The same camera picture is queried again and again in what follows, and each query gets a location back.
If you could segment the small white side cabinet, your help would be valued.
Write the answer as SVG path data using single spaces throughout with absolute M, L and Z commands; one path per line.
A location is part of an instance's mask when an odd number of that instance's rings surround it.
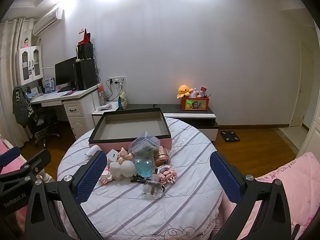
M 119 108 L 118 106 L 118 102 L 117 101 L 110 101 L 107 102 L 107 104 L 103 105 L 103 106 L 99 106 L 97 108 L 97 110 L 95 110 L 92 113 L 92 118 L 94 121 L 94 125 L 96 126 L 100 120 L 100 118 L 103 116 L 104 113 L 108 113 L 108 112 L 114 112 Z

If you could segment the white square box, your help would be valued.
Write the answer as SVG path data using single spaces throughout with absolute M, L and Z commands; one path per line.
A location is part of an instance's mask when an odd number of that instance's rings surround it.
M 110 163 L 116 163 L 118 160 L 118 155 L 119 152 L 117 152 L 116 150 L 112 149 L 110 150 L 106 156 L 107 156 L 107 166 L 110 165 Z

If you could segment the orange cap bottle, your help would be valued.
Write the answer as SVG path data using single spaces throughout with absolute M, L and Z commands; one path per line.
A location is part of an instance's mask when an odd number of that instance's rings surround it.
M 99 95 L 99 104 L 101 106 L 106 105 L 106 102 L 107 102 L 106 94 L 105 94 L 104 87 L 102 84 L 98 85 L 98 95 Z

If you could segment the white pink brick figure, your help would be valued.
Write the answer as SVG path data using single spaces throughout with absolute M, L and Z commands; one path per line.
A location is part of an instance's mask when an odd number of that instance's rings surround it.
M 106 185 L 108 184 L 109 182 L 111 182 L 113 180 L 113 177 L 112 177 L 112 174 L 110 172 L 110 169 L 109 167 L 107 166 L 104 171 L 102 172 L 101 176 L 100 176 L 100 183 L 102 185 Z

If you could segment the blue heart-shaped dish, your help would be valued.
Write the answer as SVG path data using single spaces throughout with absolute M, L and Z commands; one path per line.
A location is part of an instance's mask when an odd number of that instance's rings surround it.
M 150 157 L 134 157 L 136 173 L 144 178 L 150 178 L 152 175 L 153 162 Z

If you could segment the black computer monitor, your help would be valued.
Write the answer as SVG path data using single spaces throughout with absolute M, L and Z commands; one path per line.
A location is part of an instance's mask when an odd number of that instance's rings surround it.
M 75 90 L 74 64 L 76 57 L 72 57 L 55 65 L 55 83 L 60 87 L 58 92 Z

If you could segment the black hair clip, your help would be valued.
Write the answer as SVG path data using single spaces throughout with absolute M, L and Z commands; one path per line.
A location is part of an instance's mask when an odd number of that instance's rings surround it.
M 130 181 L 132 183 L 140 183 L 140 184 L 145 184 L 146 183 L 146 179 L 141 175 L 133 176 L 133 178 Z

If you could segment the rose gold cylinder jar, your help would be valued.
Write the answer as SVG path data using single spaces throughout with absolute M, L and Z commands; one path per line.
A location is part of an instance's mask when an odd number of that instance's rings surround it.
M 170 152 L 168 151 L 167 148 L 163 146 L 159 146 L 158 151 L 153 154 L 155 165 L 157 167 L 161 165 L 169 165 L 171 163 L 171 157 L 169 153 Z

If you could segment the clear plastic box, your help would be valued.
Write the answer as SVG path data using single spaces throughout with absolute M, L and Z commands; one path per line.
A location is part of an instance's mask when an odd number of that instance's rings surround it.
M 160 147 L 160 140 L 145 131 L 140 137 L 129 144 L 128 152 L 135 157 L 147 157 L 157 152 Z

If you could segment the pink black storage tray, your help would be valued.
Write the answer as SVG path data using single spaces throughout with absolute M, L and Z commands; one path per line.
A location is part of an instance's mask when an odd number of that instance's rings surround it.
M 171 149 L 171 133 L 160 108 L 106 112 L 99 119 L 88 143 L 90 147 L 98 145 L 106 153 L 122 147 L 128 150 L 131 142 L 144 132 L 159 139 L 161 146 Z

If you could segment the pink pig doll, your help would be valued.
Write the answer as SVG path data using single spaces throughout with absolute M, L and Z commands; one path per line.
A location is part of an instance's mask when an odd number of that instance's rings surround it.
M 124 161 L 129 160 L 131 161 L 133 159 L 133 155 L 131 153 L 128 153 L 125 148 L 121 148 L 118 154 L 117 162 L 119 164 L 122 164 Z

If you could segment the black hanging jacket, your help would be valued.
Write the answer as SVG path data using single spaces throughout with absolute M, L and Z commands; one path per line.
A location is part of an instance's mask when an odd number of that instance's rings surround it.
M 23 128 L 28 125 L 29 119 L 34 114 L 31 103 L 21 86 L 15 86 L 12 93 L 12 113 L 16 122 Z

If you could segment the yellow blue snack bag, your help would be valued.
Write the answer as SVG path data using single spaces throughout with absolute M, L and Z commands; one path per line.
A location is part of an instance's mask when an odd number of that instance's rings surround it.
M 124 110 L 127 107 L 127 98 L 126 93 L 123 89 L 120 90 L 119 96 L 118 96 L 118 107 L 120 110 Z

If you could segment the black office chair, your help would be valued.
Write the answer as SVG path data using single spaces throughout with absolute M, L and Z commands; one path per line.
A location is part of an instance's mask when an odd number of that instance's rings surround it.
M 56 122 L 57 114 L 53 107 L 41 107 L 34 109 L 34 113 L 28 119 L 28 128 L 35 139 L 36 146 L 42 142 L 43 147 L 47 148 L 49 138 L 60 137 L 57 133 Z

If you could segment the white round figurine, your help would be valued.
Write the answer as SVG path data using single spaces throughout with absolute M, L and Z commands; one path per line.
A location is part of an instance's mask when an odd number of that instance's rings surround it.
M 115 180 L 120 180 L 122 177 L 130 178 L 137 174 L 136 167 L 130 160 L 125 160 L 121 164 L 112 162 L 109 165 L 109 169 L 112 178 Z

